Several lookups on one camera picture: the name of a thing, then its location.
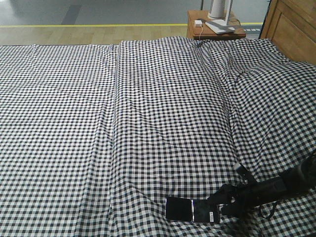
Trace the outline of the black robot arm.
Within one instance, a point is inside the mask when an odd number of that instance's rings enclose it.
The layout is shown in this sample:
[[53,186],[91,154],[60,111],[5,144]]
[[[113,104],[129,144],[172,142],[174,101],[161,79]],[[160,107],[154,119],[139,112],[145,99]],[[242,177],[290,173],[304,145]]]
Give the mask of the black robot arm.
[[261,217],[270,219],[280,200],[306,195],[310,189],[316,188],[315,151],[294,168],[263,182],[257,182],[254,176],[238,162],[234,165],[234,169],[247,183],[238,186],[224,184],[207,199],[208,205],[223,204],[221,213],[227,216],[240,218],[247,210],[272,202],[273,207],[268,216],[263,216],[260,208],[258,211]]

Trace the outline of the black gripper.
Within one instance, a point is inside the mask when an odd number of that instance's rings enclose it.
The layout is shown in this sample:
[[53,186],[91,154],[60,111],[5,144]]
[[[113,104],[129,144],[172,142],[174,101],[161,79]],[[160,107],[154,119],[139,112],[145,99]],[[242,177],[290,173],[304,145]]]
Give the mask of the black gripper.
[[280,177],[258,182],[244,187],[238,187],[235,202],[231,203],[234,187],[224,184],[212,194],[207,202],[209,205],[227,204],[221,208],[221,214],[238,217],[239,212],[281,199],[287,192],[287,187]]

